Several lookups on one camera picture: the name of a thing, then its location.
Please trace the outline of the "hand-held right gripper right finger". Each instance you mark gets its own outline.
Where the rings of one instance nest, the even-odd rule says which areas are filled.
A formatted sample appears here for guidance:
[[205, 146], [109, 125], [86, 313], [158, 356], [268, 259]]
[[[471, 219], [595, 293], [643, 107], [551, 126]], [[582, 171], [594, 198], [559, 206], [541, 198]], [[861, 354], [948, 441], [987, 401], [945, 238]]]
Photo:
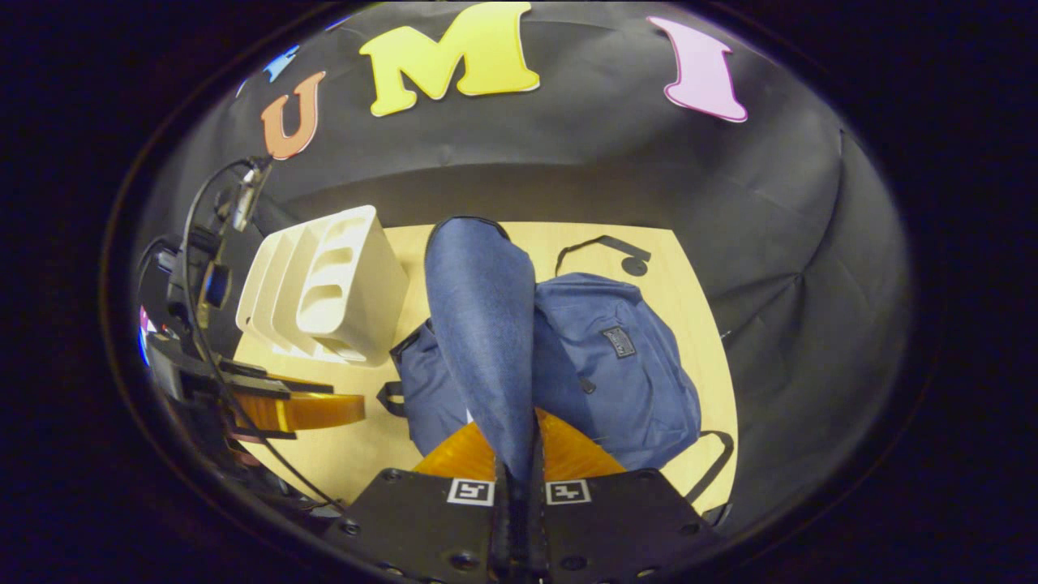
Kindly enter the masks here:
[[706, 561], [720, 544], [722, 506], [693, 500], [722, 469], [715, 461], [680, 492], [655, 468], [624, 469], [556, 415], [537, 411], [529, 563], [538, 583], [663, 583]]

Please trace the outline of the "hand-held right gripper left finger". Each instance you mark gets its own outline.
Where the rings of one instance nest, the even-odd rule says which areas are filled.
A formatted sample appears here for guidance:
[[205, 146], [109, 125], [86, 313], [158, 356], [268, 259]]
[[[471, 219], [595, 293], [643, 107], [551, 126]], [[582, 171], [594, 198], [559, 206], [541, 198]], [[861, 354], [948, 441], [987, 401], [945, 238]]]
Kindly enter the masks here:
[[408, 583], [504, 583], [508, 473], [474, 422], [412, 470], [375, 474], [325, 531], [335, 550]]

